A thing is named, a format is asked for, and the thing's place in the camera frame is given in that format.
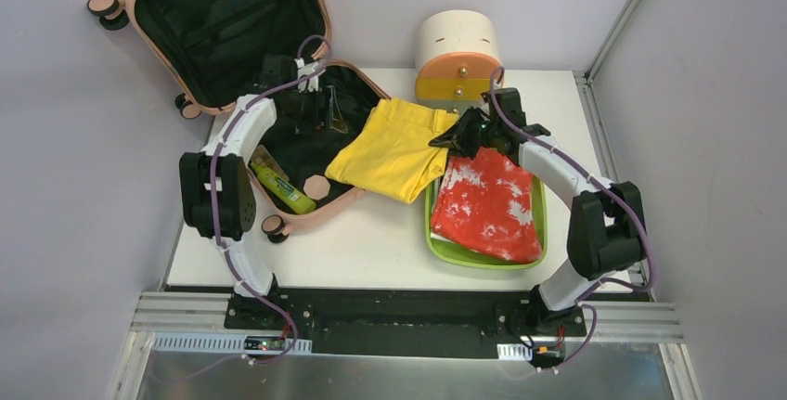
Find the red white tie-dye cloth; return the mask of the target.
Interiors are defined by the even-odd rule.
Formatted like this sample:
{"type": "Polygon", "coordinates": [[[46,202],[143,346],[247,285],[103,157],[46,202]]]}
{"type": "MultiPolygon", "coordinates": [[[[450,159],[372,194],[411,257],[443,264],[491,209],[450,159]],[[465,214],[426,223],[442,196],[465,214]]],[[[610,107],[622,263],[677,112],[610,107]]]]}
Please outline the red white tie-dye cloth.
{"type": "Polygon", "coordinates": [[[450,157],[430,217],[432,235],[473,254],[530,265],[543,253],[532,203],[533,175],[481,148],[450,157]]]}

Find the cream three-drawer round cabinet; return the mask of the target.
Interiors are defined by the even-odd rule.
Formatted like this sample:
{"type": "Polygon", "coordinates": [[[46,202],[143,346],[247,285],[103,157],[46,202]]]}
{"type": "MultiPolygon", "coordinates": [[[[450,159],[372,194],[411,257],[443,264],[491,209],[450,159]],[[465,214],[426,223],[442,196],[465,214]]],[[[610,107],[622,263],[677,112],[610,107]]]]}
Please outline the cream three-drawer round cabinet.
{"type": "Polygon", "coordinates": [[[481,99],[492,72],[502,65],[493,22],[464,9],[424,20],[417,31],[414,59],[416,100],[460,110],[481,99]]]}

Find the yellow green spray bottle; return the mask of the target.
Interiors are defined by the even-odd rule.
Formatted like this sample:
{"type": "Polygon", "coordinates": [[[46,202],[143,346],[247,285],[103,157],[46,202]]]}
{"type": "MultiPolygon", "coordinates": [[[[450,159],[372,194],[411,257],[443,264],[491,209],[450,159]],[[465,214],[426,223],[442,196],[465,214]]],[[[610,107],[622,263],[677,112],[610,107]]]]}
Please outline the yellow green spray bottle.
{"type": "Polygon", "coordinates": [[[313,200],[306,197],[272,168],[255,162],[251,163],[251,168],[257,180],[296,214],[307,214],[316,209],[313,200]]]}

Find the yellow cloth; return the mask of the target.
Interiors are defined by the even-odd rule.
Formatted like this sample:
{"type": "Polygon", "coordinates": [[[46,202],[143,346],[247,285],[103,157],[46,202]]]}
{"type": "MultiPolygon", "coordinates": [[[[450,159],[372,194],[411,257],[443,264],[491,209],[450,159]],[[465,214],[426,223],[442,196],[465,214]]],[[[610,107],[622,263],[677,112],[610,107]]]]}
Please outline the yellow cloth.
{"type": "Polygon", "coordinates": [[[360,134],[341,149],[325,176],[404,203],[445,173],[448,149],[430,142],[459,116],[400,98],[383,98],[360,134]]]}

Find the pink hard-shell suitcase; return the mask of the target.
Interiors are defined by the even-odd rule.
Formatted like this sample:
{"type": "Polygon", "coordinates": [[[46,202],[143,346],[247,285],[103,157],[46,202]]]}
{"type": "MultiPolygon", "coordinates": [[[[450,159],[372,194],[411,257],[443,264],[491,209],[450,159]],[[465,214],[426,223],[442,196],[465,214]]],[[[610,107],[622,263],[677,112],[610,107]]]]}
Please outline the pink hard-shell suitcase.
{"type": "MultiPolygon", "coordinates": [[[[323,0],[88,0],[87,8],[108,31],[127,25],[138,30],[181,87],[174,103],[187,119],[202,113],[230,115],[238,97],[252,89],[252,76],[262,69],[265,54],[307,63],[327,59],[319,83],[335,86],[349,133],[300,131],[294,120],[278,117],[257,144],[266,147],[302,193],[304,181],[325,176],[329,163],[360,134],[371,110],[386,97],[354,65],[330,56],[323,0]]],[[[316,209],[296,214],[257,180],[251,161],[248,174],[254,196],[264,194],[273,206],[262,230],[274,243],[294,229],[327,222],[363,195],[360,188],[329,180],[328,196],[313,200],[316,209]]]]}

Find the green plastic tray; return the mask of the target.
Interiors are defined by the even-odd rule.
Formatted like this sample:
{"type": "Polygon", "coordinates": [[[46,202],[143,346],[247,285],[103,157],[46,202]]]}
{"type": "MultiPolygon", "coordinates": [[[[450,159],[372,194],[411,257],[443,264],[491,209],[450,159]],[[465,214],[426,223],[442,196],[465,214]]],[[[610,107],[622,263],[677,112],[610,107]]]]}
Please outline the green plastic tray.
{"type": "MultiPolygon", "coordinates": [[[[428,228],[431,228],[432,211],[436,203],[436,197],[440,186],[440,180],[434,181],[425,190],[425,235],[428,228]]],[[[439,259],[454,265],[462,265],[471,268],[486,270],[521,270],[538,266],[548,254],[548,221],[546,188],[538,178],[533,178],[532,185],[532,209],[535,223],[535,231],[538,242],[542,247],[541,256],[530,264],[518,264],[487,256],[478,252],[468,250],[454,242],[434,242],[430,243],[426,238],[426,243],[431,252],[439,259]]]]}

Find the white peace daisy shirt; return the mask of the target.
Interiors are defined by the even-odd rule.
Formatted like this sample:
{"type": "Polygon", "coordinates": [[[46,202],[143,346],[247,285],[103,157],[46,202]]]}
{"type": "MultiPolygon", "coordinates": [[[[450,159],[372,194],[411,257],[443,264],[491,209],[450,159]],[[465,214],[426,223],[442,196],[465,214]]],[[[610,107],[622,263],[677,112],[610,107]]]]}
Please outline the white peace daisy shirt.
{"type": "Polygon", "coordinates": [[[432,231],[430,228],[428,228],[426,231],[426,238],[430,243],[434,243],[434,242],[452,243],[451,239],[447,239],[441,236],[440,234],[432,231]]]}

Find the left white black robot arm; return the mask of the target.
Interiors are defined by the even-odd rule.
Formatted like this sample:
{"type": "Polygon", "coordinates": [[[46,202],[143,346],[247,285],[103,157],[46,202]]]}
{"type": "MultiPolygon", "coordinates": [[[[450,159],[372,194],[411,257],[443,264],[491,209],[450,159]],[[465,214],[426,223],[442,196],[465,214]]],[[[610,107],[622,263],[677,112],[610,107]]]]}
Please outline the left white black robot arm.
{"type": "Polygon", "coordinates": [[[327,59],[277,60],[271,73],[238,97],[229,119],[206,146],[183,154],[178,163],[185,223],[213,244],[234,278],[234,292],[253,298],[248,318],[265,330],[281,322],[283,305],[267,295],[273,271],[264,258],[247,250],[246,236],[256,216],[248,164],[258,141],[283,112],[275,97],[289,91],[298,97],[317,96],[319,76],[329,65],[327,59]]]}

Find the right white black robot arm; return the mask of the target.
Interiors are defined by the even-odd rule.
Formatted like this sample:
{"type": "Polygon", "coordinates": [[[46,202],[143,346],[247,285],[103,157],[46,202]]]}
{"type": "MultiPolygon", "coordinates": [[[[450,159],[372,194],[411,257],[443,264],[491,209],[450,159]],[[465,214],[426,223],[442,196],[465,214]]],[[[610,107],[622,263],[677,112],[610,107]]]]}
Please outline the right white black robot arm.
{"type": "Polygon", "coordinates": [[[475,158],[494,149],[531,172],[570,211],[567,258],[548,279],[531,290],[523,325],[541,335],[559,328],[599,285],[615,283],[614,273],[648,258],[642,197],[631,182],[595,177],[562,150],[551,132],[526,121],[517,89],[482,94],[487,110],[471,108],[431,140],[450,155],[475,158]]]}

